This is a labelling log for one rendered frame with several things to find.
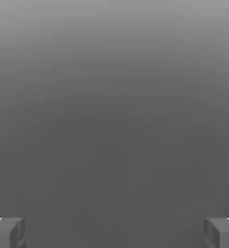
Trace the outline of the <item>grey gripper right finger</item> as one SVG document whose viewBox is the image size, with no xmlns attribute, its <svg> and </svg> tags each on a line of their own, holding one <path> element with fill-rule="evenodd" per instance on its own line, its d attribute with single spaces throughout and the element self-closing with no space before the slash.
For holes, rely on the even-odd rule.
<svg viewBox="0 0 229 248">
<path fill-rule="evenodd" d="M 203 220 L 204 248 L 229 248 L 229 217 Z"/>
</svg>

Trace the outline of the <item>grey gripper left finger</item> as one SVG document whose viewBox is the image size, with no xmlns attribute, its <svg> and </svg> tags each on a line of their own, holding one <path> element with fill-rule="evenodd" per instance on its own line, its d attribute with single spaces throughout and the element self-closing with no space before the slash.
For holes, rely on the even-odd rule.
<svg viewBox="0 0 229 248">
<path fill-rule="evenodd" d="M 25 218 L 0 217 L 0 248 L 27 248 Z"/>
</svg>

